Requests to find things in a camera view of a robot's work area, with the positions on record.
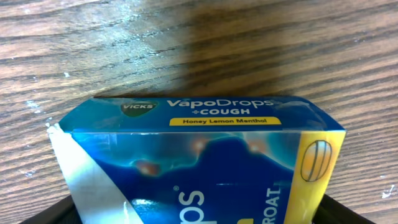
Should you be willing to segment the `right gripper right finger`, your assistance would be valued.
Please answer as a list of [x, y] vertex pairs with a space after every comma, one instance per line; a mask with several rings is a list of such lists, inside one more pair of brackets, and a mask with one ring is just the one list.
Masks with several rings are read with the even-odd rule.
[[313, 224], [375, 224], [348, 207], [324, 195], [312, 220]]

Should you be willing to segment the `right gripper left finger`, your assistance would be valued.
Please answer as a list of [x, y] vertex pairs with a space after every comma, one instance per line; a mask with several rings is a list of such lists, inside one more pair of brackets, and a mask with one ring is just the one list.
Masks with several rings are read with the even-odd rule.
[[69, 195], [48, 209], [20, 224], [82, 224], [72, 196]]

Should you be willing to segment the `blue Vicks VapoDrops box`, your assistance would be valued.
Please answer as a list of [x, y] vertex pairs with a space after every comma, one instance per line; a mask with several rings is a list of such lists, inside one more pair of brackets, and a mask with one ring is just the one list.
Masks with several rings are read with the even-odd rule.
[[83, 223], [310, 223], [346, 131], [296, 96], [90, 98], [47, 130]]

